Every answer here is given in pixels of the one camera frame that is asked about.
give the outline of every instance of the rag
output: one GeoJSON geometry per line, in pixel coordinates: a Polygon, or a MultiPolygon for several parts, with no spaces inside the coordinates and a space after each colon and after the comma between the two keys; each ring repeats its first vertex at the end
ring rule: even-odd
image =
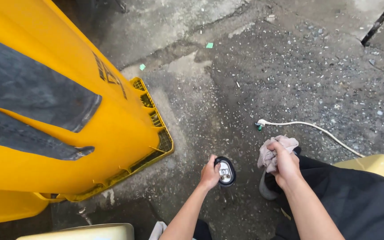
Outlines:
{"type": "Polygon", "coordinates": [[[277,170],[276,151],[268,149],[268,146],[274,142],[279,142],[288,151],[288,153],[291,153],[293,149],[299,145],[299,142],[295,138],[287,138],[282,135],[266,140],[260,148],[260,156],[259,160],[257,160],[257,167],[265,167],[266,172],[274,172],[277,170]]]}

